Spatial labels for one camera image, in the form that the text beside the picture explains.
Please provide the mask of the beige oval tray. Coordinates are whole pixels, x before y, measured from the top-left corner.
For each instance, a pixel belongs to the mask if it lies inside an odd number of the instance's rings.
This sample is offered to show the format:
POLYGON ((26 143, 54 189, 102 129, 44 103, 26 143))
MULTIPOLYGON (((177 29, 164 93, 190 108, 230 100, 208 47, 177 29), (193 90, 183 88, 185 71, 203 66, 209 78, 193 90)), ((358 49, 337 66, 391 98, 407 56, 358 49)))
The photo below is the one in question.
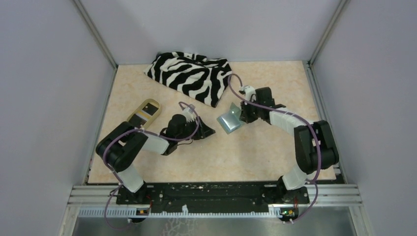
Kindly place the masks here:
POLYGON ((148 98, 127 118, 127 122, 136 128, 147 129, 161 114, 161 104, 148 98))

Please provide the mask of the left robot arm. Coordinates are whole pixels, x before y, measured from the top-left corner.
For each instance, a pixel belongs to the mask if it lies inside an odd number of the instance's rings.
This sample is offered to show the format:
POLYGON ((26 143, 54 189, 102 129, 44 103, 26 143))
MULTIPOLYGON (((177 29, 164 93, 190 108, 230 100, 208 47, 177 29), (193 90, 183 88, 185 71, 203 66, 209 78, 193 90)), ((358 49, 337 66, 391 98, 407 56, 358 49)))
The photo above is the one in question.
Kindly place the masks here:
POLYGON ((215 133, 200 116, 194 116, 192 110, 185 109, 173 115, 159 134, 136 128, 124 121, 97 144, 95 152, 128 190, 128 197, 140 204, 148 196, 146 183, 133 166, 140 151, 169 155, 182 141, 202 140, 215 133))

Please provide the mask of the green card holder wallet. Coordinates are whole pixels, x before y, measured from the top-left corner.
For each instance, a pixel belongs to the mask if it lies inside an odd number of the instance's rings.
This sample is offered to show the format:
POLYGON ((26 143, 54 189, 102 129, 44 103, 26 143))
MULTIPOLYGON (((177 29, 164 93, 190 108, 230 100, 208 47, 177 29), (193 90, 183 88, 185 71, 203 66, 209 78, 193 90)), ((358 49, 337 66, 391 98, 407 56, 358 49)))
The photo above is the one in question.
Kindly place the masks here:
POLYGON ((244 122, 240 119, 240 115, 241 108, 235 103, 231 103, 229 110, 220 115, 216 120, 221 125, 223 130, 227 134, 230 134, 244 125, 244 122))

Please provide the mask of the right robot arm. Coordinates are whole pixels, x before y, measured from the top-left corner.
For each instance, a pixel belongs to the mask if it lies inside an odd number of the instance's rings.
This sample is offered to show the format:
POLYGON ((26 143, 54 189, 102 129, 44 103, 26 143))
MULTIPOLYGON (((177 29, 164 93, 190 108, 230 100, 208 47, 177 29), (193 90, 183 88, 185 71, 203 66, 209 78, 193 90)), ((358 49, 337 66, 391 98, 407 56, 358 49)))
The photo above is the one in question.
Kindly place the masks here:
POLYGON ((240 103, 240 119, 244 123, 261 119, 294 138, 296 163, 279 179, 281 186, 277 188, 277 197, 280 201, 289 203, 295 198, 296 189, 316 181, 320 170, 339 162, 337 146, 327 121, 305 119, 285 105, 275 103, 269 87, 242 86, 239 92, 245 96, 240 103))

